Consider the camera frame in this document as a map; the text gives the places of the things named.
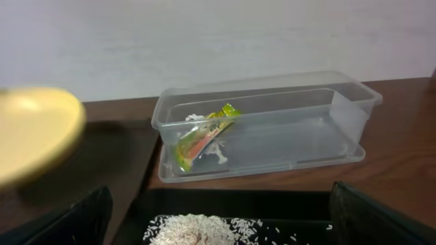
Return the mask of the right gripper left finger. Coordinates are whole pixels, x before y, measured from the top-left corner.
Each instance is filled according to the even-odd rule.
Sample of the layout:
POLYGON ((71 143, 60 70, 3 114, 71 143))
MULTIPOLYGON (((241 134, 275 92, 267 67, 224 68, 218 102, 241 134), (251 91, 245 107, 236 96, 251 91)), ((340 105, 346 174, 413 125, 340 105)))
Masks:
POLYGON ((102 245, 112 216, 110 190, 102 186, 68 209, 55 210, 1 234, 1 245, 102 245))

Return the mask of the rice food waste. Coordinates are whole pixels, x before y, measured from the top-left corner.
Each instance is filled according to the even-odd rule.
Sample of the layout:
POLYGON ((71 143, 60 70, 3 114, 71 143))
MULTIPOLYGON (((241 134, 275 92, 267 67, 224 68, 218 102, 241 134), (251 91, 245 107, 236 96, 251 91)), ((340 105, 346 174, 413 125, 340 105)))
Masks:
POLYGON ((204 214, 159 215, 142 236, 150 245, 335 244, 328 221, 224 218, 204 214))

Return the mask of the green snack wrapper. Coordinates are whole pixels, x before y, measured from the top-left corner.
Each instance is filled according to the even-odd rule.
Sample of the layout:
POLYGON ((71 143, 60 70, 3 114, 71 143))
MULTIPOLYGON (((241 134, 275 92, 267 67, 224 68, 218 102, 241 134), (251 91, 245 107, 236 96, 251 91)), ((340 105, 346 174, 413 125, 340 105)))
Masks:
POLYGON ((189 172, 193 167, 193 162, 202 155, 208 145, 234 124, 228 117, 239 115, 240 110, 227 103, 220 111, 210 113, 205 117, 213 121, 200 123, 181 136, 172 149, 180 169, 183 172, 189 172))

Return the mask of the yellow round plate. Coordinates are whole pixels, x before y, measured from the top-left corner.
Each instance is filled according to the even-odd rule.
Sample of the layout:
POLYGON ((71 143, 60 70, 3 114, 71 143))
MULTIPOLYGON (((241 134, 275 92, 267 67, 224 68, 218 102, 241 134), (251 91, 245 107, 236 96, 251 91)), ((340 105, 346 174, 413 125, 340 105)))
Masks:
POLYGON ((21 185, 58 165, 87 122, 82 102, 64 88, 1 90, 1 188, 21 185))

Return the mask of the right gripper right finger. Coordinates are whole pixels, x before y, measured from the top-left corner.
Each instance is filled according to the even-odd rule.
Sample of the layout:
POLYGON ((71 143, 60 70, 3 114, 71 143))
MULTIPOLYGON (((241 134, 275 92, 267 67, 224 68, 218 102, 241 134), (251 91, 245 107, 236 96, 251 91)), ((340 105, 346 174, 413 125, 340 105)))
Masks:
POLYGON ((435 245, 433 228, 345 182, 333 184, 330 215, 340 245, 435 245))

